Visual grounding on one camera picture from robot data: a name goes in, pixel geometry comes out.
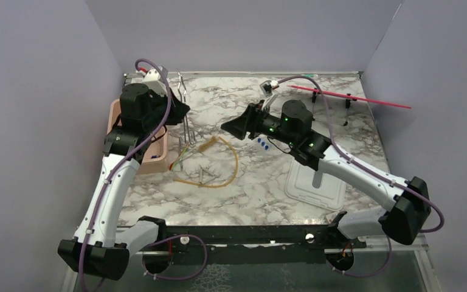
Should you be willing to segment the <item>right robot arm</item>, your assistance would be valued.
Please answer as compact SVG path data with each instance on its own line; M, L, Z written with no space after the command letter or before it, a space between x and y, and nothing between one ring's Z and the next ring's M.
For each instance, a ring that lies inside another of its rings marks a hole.
M289 145L289 154L301 165L340 179L375 200L372 210L338 215L329 225L327 241L340 248L351 239L386 235L411 245L431 213L426 182L383 172L355 158L333 140L312 129L313 115L299 100L286 101L280 117L263 110L261 103L250 103L238 117L221 124L221 129L243 140L259 135Z

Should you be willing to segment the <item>clear acrylic tube rack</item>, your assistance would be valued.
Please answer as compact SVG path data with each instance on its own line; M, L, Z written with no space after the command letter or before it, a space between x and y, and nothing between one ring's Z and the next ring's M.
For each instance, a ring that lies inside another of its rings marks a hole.
M264 149L264 146L261 146L261 143L259 144L257 142L257 139L261 138L262 141L266 143L266 145L269 146L268 150ZM274 139L271 139L270 137L257 137L254 139L255 141L255 149L258 151L260 155L277 155L277 154L289 154L290 153L290 148L285 147L285 145L282 145L280 142L275 141Z

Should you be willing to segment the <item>amber rubber tubing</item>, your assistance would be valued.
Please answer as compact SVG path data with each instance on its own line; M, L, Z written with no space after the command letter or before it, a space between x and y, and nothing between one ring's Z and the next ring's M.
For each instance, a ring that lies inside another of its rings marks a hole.
M172 170L179 170L182 174L182 177L174 175L174 182L201 189L219 189L234 182L240 166L238 153L225 138L216 137L217 142L203 153L198 153L198 147L203 142L193 147L194 154ZM207 185L200 186L198 178L201 167L218 175L218 178Z

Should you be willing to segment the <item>clear plastic lid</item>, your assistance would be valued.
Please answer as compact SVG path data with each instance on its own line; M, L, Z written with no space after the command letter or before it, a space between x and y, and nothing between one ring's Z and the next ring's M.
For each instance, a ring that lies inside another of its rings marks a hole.
M313 169L293 161L285 183L288 197L312 206L339 211L344 205L346 183L327 173L317 174Z

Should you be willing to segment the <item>white clay pipe triangle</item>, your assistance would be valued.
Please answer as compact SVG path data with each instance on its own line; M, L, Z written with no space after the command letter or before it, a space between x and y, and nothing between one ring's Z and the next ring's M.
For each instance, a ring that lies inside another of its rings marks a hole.
M198 184L200 186L204 186L204 185L207 185L209 183L212 183L217 178L218 178L218 175L216 175L213 172L210 172L207 169L201 167L200 170L199 170Z

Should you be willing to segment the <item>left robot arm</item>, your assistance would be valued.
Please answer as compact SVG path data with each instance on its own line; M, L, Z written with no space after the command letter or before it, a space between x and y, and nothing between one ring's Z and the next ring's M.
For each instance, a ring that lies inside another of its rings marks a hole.
M61 240L58 255L79 276L119 280L130 257L142 248L157 250L167 241L165 221L143 216L118 234L123 202L154 136L166 125L182 122L189 106L169 85L132 83L122 89L120 114L105 136L99 180L72 239Z

